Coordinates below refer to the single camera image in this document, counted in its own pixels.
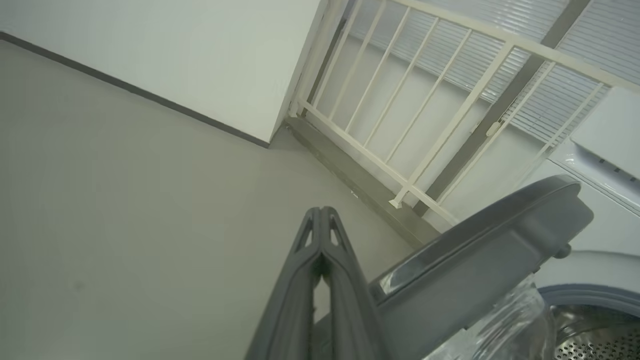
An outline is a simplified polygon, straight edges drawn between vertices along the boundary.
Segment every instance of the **white metal railing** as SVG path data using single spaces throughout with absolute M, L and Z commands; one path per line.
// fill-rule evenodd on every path
M 546 142 L 546 144 L 537 153 L 534 159 L 527 165 L 526 169 L 521 174 L 519 179 L 523 179 L 533 169 L 533 166 L 538 161 L 538 159 L 540 159 L 545 154 L 545 152 L 547 152 L 549 147 L 552 146 L 552 144 L 558 138 L 558 136 L 560 136 L 563 133 L 563 131 L 566 130 L 566 128 L 576 119 L 577 116 L 579 116 L 580 112 L 589 104 L 589 102 L 596 96 L 596 94 L 600 91 L 600 89 L 603 86 L 622 86 L 622 87 L 630 88 L 637 92 L 640 92 L 640 86 L 637 86 L 625 79 L 619 78 L 614 74 L 603 71 L 597 67 L 584 63 L 583 61 L 580 61 L 576 58 L 563 54 L 555 49 L 551 49 L 549 47 L 536 43 L 527 38 L 518 36 L 516 34 L 508 33 L 507 31 L 501 30 L 499 28 L 494 28 L 493 26 L 489 24 L 485 24 L 481 21 L 470 19 L 466 16 L 462 16 L 460 14 L 453 13 L 453 12 L 438 8 L 436 6 L 433 6 L 427 3 L 422 3 L 416 0 L 381 0 L 381 4 L 380 4 L 380 7 L 378 8 L 378 12 L 376 13 L 375 18 L 373 19 L 373 22 L 371 24 L 371 27 L 369 28 L 362 42 L 362 45 L 358 50 L 358 53 L 355 57 L 353 64 L 349 68 L 347 76 L 343 80 L 342 86 L 338 92 L 337 98 L 335 100 L 335 103 L 333 104 L 331 112 L 329 114 L 324 114 L 318 110 L 317 105 L 323 96 L 326 84 L 331 76 L 335 62 L 337 61 L 337 58 L 340 54 L 340 51 L 342 50 L 344 42 L 346 41 L 347 34 L 349 33 L 349 30 L 353 25 L 354 19 L 360 9 L 360 5 L 362 4 L 362 1 L 366 1 L 366 0 L 356 0 L 353 10 L 344 28 L 344 33 L 342 35 L 342 38 L 326 70 L 326 73 L 324 75 L 323 81 L 321 82 L 319 91 L 316 93 L 316 96 L 314 97 L 313 103 L 310 104 L 309 102 L 307 102 L 307 100 L 305 99 L 305 95 L 307 93 L 305 91 L 307 90 L 307 86 L 310 79 L 314 75 L 314 74 L 309 74 L 309 72 L 312 71 L 309 69 L 314 68 L 315 62 L 313 63 L 312 66 L 309 66 L 305 71 L 305 73 L 303 74 L 300 86 L 296 91 L 296 96 L 294 98 L 294 102 L 292 105 L 292 112 L 297 112 L 297 109 L 300 107 L 306 108 L 311 114 L 317 117 L 330 130 L 334 131 L 342 139 L 347 141 L 348 144 L 352 145 L 358 152 L 362 153 L 374 164 L 376 164 L 376 166 L 380 167 L 380 169 L 382 169 L 386 174 L 388 174 L 391 178 L 397 181 L 402 186 L 402 188 L 397 193 L 396 197 L 390 200 L 390 203 L 394 205 L 396 208 L 399 208 L 401 206 L 404 196 L 407 195 L 407 193 L 411 193 L 414 196 L 416 196 L 418 199 L 420 199 L 422 202 L 424 202 L 427 206 L 429 206 L 433 211 L 438 213 L 441 217 L 445 218 L 446 221 L 448 221 L 450 224 L 457 223 L 458 219 L 454 218 L 445 208 L 442 207 L 443 201 L 451 194 L 451 192 L 453 192 L 456 189 L 456 187 L 460 184 L 461 180 L 469 173 L 470 169 L 478 162 L 480 157 L 487 151 L 489 146 L 491 146 L 491 144 L 495 141 L 496 137 L 500 136 L 500 134 L 502 133 L 502 130 L 504 130 L 504 128 L 513 120 L 513 118 L 518 113 L 518 111 L 520 111 L 520 108 L 527 102 L 527 100 L 536 91 L 536 89 L 540 86 L 540 84 L 544 81 L 544 79 L 549 75 L 551 70 L 556 65 L 562 65 L 572 71 L 575 71 L 578 74 L 582 74 L 588 78 L 594 79 L 598 83 L 598 85 L 593 89 L 591 94 L 582 102 L 582 104 L 575 110 L 575 112 L 573 112 L 573 114 L 564 122 L 564 124 L 560 127 L 560 129 L 558 129 L 558 131 L 552 136 L 552 138 Z M 342 98 L 344 97 L 344 92 L 346 91 L 346 88 L 349 85 L 349 82 L 351 81 L 353 74 L 355 73 L 358 63 L 365 51 L 365 48 L 367 47 L 372 37 L 374 30 L 376 29 L 376 25 L 380 17 L 382 16 L 382 13 L 384 12 L 388 1 L 393 1 L 395 3 L 405 5 L 407 7 L 407 10 L 405 11 L 404 16 L 401 19 L 400 23 L 398 24 L 396 31 L 390 41 L 390 44 L 387 47 L 384 55 L 382 56 L 382 59 L 380 60 L 374 74 L 372 75 L 372 78 L 369 81 L 367 88 L 365 89 L 362 97 L 360 98 L 360 101 L 358 102 L 358 106 L 356 107 L 354 114 L 352 114 L 346 126 L 346 129 L 343 130 L 333 122 L 333 116 L 335 115 L 336 109 L 338 108 L 338 106 L 340 105 L 340 102 L 342 101 Z M 327 11 L 326 16 L 339 17 L 340 16 L 339 9 L 342 9 L 342 8 L 344 8 L 343 0 L 331 1 L 329 4 L 329 10 Z M 400 79 L 397 86 L 395 87 L 392 95 L 387 101 L 383 111 L 381 112 L 380 117 L 375 122 L 373 129 L 369 133 L 366 141 L 364 141 L 363 143 L 360 143 L 349 134 L 349 130 L 352 128 L 354 120 L 358 115 L 358 112 L 361 110 L 363 103 L 365 102 L 367 96 L 370 94 L 371 88 L 376 86 L 376 80 L 378 78 L 379 71 L 383 66 L 383 64 L 385 63 L 385 61 L 387 60 L 390 54 L 391 48 L 393 47 L 394 43 L 396 42 L 400 33 L 402 32 L 404 25 L 406 24 L 407 18 L 409 17 L 410 12 L 412 11 L 424 12 L 434 16 L 436 19 L 431 25 L 431 27 L 429 28 L 429 30 L 427 31 L 427 33 L 424 35 L 424 38 L 420 43 L 420 47 L 416 51 L 416 54 L 411 60 L 406 72 L 403 74 L 402 78 Z M 422 102 L 420 108 L 416 111 L 411 121 L 409 121 L 408 125 L 405 127 L 402 135 L 396 141 L 391 152 L 383 160 L 379 158 L 377 155 L 375 155 L 373 152 L 371 152 L 367 148 L 367 146 L 371 141 L 371 138 L 376 134 L 380 124 L 382 123 L 384 118 L 387 116 L 389 108 L 393 105 L 400 89 L 402 89 L 404 82 L 406 81 L 406 78 L 409 76 L 417 60 L 420 58 L 420 54 L 422 50 L 424 50 L 425 46 L 429 42 L 429 38 L 431 37 L 431 34 L 433 33 L 434 29 L 438 26 L 438 22 L 440 20 L 453 22 L 455 24 L 458 24 L 460 26 L 467 28 L 468 31 L 464 36 L 464 38 L 461 40 L 454 54 L 449 59 L 449 62 L 447 63 L 447 65 L 444 67 L 443 71 L 439 75 L 435 84 L 427 94 L 426 98 Z M 314 45 L 314 47 L 323 48 L 323 46 L 327 44 L 326 41 L 328 41 L 328 39 L 333 35 L 333 33 L 332 33 L 332 29 L 329 26 L 323 26 L 320 32 L 321 33 L 319 34 L 319 37 L 316 40 L 316 42 L 319 43 L 320 45 L 318 46 Z M 391 157 L 394 155 L 400 143 L 404 140 L 405 136 L 407 135 L 409 130 L 412 128 L 412 126 L 414 125 L 414 123 L 416 122 L 416 120 L 424 110 L 424 108 L 427 106 L 427 103 L 431 100 L 431 97 L 436 87 L 442 82 L 445 76 L 445 73 L 449 70 L 454 60 L 456 59 L 457 55 L 460 53 L 460 50 L 465 45 L 465 43 L 469 39 L 469 36 L 473 32 L 482 33 L 484 35 L 488 35 L 490 37 L 496 38 L 498 40 L 503 41 L 504 44 L 502 45 L 502 48 L 500 49 L 500 51 L 498 51 L 498 53 L 495 55 L 493 61 L 491 62 L 491 64 L 489 64 L 488 68 L 485 70 L 480 80 L 476 83 L 475 87 L 471 89 L 471 92 L 469 93 L 469 95 L 461 105 L 460 109 L 455 113 L 453 118 L 449 121 L 446 128 L 440 133 L 440 136 L 437 138 L 436 142 L 431 146 L 430 150 L 427 152 L 425 157 L 422 159 L 419 165 L 413 170 L 409 178 L 405 178 L 398 171 L 390 167 L 388 165 L 388 162 L 391 159 Z M 515 110 L 511 112 L 510 116 L 505 121 L 499 124 L 499 128 L 495 132 L 493 132 L 490 138 L 485 142 L 483 147 L 476 153 L 476 155 L 473 157 L 471 162 L 465 167 L 465 169 L 456 178 L 456 180 L 446 189 L 446 191 L 437 200 L 432 199 L 430 196 L 426 195 L 425 192 L 423 192 L 421 189 L 416 187 L 416 181 L 422 175 L 425 169 L 429 167 L 429 165 L 435 159 L 438 153 L 442 150 L 445 143 L 454 133 L 456 128 L 459 126 L 460 122 L 464 119 L 465 115 L 469 112 L 469 110 L 473 106 L 473 104 L 478 100 L 484 88 L 488 85 L 493 75 L 498 71 L 498 69 L 500 68 L 504 60 L 509 56 L 510 52 L 514 49 L 514 47 L 521 48 L 525 51 L 530 52 L 532 55 L 539 56 L 541 58 L 546 59 L 548 61 L 547 68 L 537 78 L 533 86 L 531 86 L 528 89 L 524 98 L 520 101 L 520 103 L 515 108 Z M 322 56 L 323 54 L 312 54 L 310 61 L 317 61 L 317 58 Z

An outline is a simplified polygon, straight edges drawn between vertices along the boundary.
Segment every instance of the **railing top rail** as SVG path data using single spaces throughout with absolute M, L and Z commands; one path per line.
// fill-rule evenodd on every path
M 556 49 L 552 49 L 550 47 L 539 44 L 533 40 L 529 40 L 521 35 L 510 33 L 503 29 L 493 27 L 490 24 L 487 24 L 483 21 L 471 19 L 470 17 L 466 17 L 458 13 L 450 12 L 449 10 L 439 8 L 431 4 L 423 3 L 418 0 L 390 0 L 390 1 L 408 6 L 410 8 L 414 8 L 418 11 L 431 14 L 443 20 L 453 22 L 461 26 L 465 26 L 466 28 L 470 28 L 474 31 L 478 31 L 479 33 L 502 40 L 505 43 L 512 44 L 513 46 L 519 47 L 525 51 L 530 52 L 531 54 L 535 54 L 547 60 L 554 61 L 560 65 L 564 65 L 569 69 L 572 69 L 576 72 L 580 72 L 581 74 L 591 79 L 594 79 L 596 81 L 605 83 L 606 85 L 622 86 L 640 93 L 640 86 L 632 83 L 631 81 L 628 81 L 619 76 L 611 74 L 610 72 L 604 71 L 599 67 L 593 66 L 584 61 L 580 61 L 574 58 L 573 56 L 561 53 Z

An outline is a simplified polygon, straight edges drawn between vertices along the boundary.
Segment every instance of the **white appliance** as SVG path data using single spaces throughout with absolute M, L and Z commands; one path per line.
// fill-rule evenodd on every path
M 611 89 L 522 186 L 557 174 L 582 183 L 579 198 L 595 218 L 566 259 L 550 259 L 536 273 L 540 292 L 552 305 L 640 316 L 640 95 Z

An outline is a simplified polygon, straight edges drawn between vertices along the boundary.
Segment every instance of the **window blind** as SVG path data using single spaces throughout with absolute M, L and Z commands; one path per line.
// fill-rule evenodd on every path
M 591 0 L 557 49 L 640 85 L 640 1 Z M 591 79 L 556 67 L 511 123 L 544 142 L 549 141 L 596 86 Z M 603 87 L 554 143 L 568 136 L 606 91 Z M 505 116 L 524 94 L 520 94 Z
M 426 3 L 483 20 L 497 28 L 541 41 L 551 25 L 564 10 L 568 0 L 423 0 Z M 363 0 L 350 35 L 363 39 L 380 5 L 376 0 Z M 386 49 L 406 7 L 388 2 L 370 44 Z M 413 10 L 391 53 L 411 61 L 435 18 Z M 416 66 L 436 76 L 455 52 L 467 28 L 441 20 Z M 447 71 L 445 80 L 470 91 L 498 53 L 502 42 L 480 33 L 473 33 Z M 495 102 L 520 70 L 529 54 L 514 49 L 481 94 L 481 98 Z

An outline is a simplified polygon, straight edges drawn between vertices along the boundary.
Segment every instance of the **gray floor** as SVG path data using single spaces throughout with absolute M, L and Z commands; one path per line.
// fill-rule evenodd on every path
M 312 206 L 368 278 L 410 252 L 286 131 L 265 150 L 4 42 L 0 166 L 3 360 L 242 358 Z

